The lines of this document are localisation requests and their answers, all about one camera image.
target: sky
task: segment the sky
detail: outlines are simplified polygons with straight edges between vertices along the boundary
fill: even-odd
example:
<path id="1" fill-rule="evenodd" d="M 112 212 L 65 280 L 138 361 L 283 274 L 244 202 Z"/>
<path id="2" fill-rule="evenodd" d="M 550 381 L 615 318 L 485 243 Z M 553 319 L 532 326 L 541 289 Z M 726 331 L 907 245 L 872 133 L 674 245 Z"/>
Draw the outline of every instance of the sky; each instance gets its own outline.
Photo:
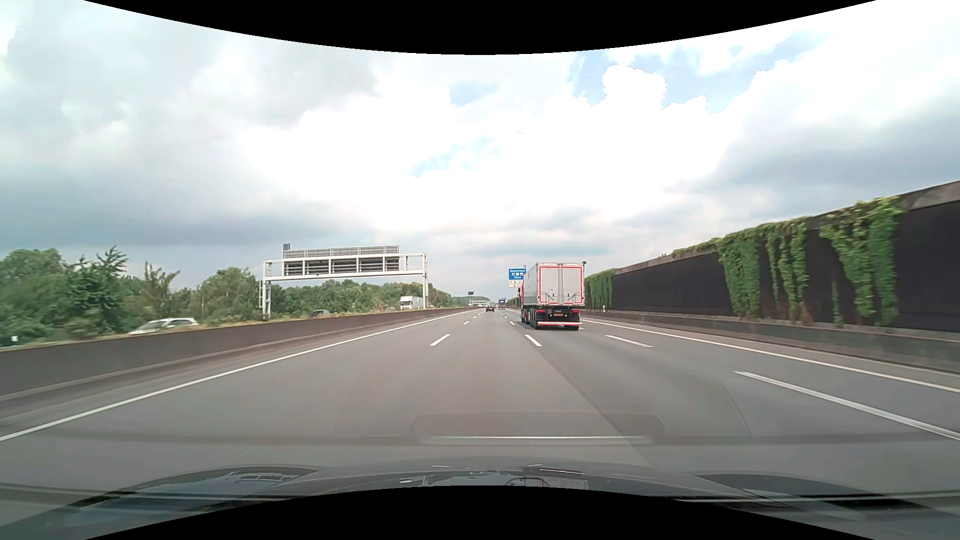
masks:
<path id="1" fill-rule="evenodd" d="M 440 56 L 5 0 L 0 254 L 116 245 L 132 273 L 194 286 L 259 273 L 284 243 L 399 245 L 442 290 L 509 297 L 510 267 L 592 273 L 960 179 L 957 28 L 958 2 L 877 0 L 669 43 Z"/>

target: guardrail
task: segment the guardrail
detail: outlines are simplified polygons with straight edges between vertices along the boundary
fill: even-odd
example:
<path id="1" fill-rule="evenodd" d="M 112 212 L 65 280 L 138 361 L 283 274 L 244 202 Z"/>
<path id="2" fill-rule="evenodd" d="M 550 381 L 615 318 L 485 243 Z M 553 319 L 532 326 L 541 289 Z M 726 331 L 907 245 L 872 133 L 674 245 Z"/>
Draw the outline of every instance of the guardrail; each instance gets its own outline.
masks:
<path id="1" fill-rule="evenodd" d="M 324 334 L 414 321 L 475 307 L 393 311 L 132 335 L 0 351 L 0 400 Z"/>
<path id="2" fill-rule="evenodd" d="M 960 373 L 960 333 L 954 332 L 647 311 L 585 310 L 584 314 Z"/>

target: distant vehicle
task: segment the distant vehicle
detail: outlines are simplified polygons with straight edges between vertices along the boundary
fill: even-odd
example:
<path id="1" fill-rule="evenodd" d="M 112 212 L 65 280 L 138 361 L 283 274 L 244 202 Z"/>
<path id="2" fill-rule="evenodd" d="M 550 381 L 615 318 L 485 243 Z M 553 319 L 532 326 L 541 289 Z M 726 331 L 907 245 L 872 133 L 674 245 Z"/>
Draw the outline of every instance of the distant vehicle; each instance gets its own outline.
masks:
<path id="1" fill-rule="evenodd" d="M 579 330 L 584 300 L 584 265 L 580 262 L 537 262 L 523 275 L 520 321 L 542 327 Z"/>
<path id="2" fill-rule="evenodd" d="M 423 298 L 420 296 L 401 296 L 400 310 L 404 309 L 423 309 Z"/>
<path id="3" fill-rule="evenodd" d="M 150 321 L 140 328 L 130 332 L 130 334 L 138 333 L 154 333 L 155 331 L 167 331 L 177 328 L 186 328 L 186 327 L 195 327 L 199 326 L 200 323 L 192 317 L 169 317 L 166 319 L 157 319 L 155 321 Z"/>

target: sign post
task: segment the sign post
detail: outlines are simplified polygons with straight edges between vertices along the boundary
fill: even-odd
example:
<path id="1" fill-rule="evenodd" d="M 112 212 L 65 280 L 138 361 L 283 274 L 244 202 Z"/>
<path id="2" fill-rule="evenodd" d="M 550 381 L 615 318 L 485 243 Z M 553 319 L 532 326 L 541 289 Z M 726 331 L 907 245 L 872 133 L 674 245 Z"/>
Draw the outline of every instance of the sign post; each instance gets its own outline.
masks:
<path id="1" fill-rule="evenodd" d="M 527 273 L 526 268 L 511 268 L 507 271 L 507 284 L 510 287 L 519 287 L 523 285 L 523 275 Z"/>

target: semi-trailer truck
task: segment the semi-trailer truck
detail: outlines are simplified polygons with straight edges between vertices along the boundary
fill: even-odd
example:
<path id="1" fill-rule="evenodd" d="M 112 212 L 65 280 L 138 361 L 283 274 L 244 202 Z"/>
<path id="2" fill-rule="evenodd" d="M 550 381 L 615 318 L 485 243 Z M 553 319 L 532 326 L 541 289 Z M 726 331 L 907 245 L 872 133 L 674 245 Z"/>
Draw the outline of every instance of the semi-trailer truck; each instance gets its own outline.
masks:
<path id="1" fill-rule="evenodd" d="M 537 262 L 527 268 L 520 286 L 520 321 L 530 328 L 579 330 L 584 299 L 584 265 Z"/>

